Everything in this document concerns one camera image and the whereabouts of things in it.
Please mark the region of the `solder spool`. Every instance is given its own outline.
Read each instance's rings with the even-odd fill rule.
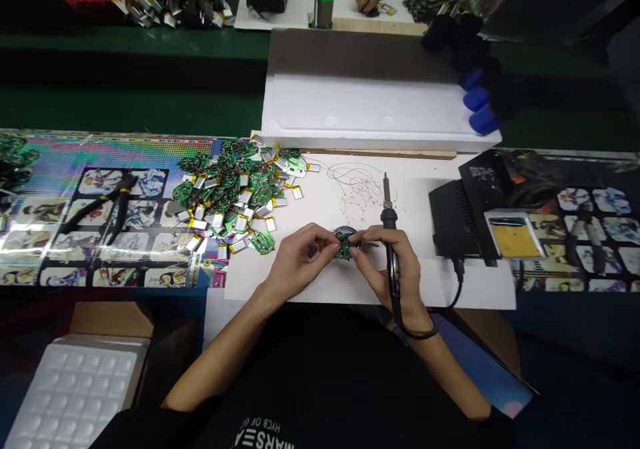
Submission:
[[[313,27],[316,29],[333,28],[333,0],[314,0]]]

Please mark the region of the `styrofoam tray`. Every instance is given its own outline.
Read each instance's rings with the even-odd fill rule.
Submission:
[[[140,343],[112,347],[64,339],[47,346],[5,448],[88,448],[131,405],[147,350]]]

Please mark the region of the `cable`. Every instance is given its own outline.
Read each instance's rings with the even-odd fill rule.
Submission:
[[[465,282],[465,259],[461,256],[456,256],[451,258],[451,260],[453,261],[453,270],[458,278],[458,289],[455,291],[455,296],[453,297],[451,304],[444,308],[430,309],[429,312],[432,312],[433,314],[440,314],[441,312],[453,309],[458,303],[458,299],[460,299],[462,284]]]

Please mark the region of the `white paper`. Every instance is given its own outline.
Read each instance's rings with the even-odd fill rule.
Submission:
[[[450,260],[435,254],[433,222],[429,192],[453,179],[459,179],[458,166],[473,155],[459,155],[453,161],[354,157],[337,155],[305,156],[309,163],[321,163],[320,173],[308,173],[299,180],[304,199],[294,200],[285,191],[287,206],[271,213],[278,230],[271,235],[276,248],[285,236],[307,223],[314,222],[329,230],[348,225],[364,229],[380,224],[382,211],[382,171],[391,182],[391,198],[398,214],[397,226],[409,235],[420,260],[420,293],[427,306],[447,306],[455,296],[457,279]],[[341,183],[334,177],[346,173]],[[265,230],[263,221],[252,226]],[[261,256],[257,251],[243,251],[231,258],[228,268],[226,299],[247,300],[262,282],[273,264],[276,252]],[[386,265],[384,248],[369,251],[378,268]],[[341,304],[379,304],[369,285],[351,261],[334,260],[295,302],[332,302]],[[482,260],[465,262],[465,282],[456,307],[515,309],[515,288],[509,264],[499,261],[488,268]]]
[[[403,5],[404,0],[382,0],[396,8],[397,13],[389,16],[380,13],[376,21],[393,21],[396,23],[412,23],[413,17]],[[238,12],[235,18],[236,29],[262,29],[270,31],[273,28],[299,28],[304,29],[309,26],[308,13],[313,12],[313,0],[288,0],[284,13],[262,13],[262,17],[247,8],[247,0],[240,0]],[[334,18],[369,19],[360,13],[355,4],[355,0],[334,0]]]

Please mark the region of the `pliers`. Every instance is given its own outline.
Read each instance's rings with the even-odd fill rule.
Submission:
[[[60,226],[60,234],[69,234],[74,230],[83,217],[87,216],[92,211],[95,211],[107,201],[113,201],[114,205],[117,205],[118,214],[115,219],[115,226],[111,231],[111,237],[107,241],[107,246],[111,246],[115,238],[125,225],[125,219],[127,218],[127,206],[129,205],[129,193],[131,189],[138,182],[138,176],[125,175],[116,188],[107,195],[102,195],[92,203],[79,209],[73,217],[71,217],[66,223]]]

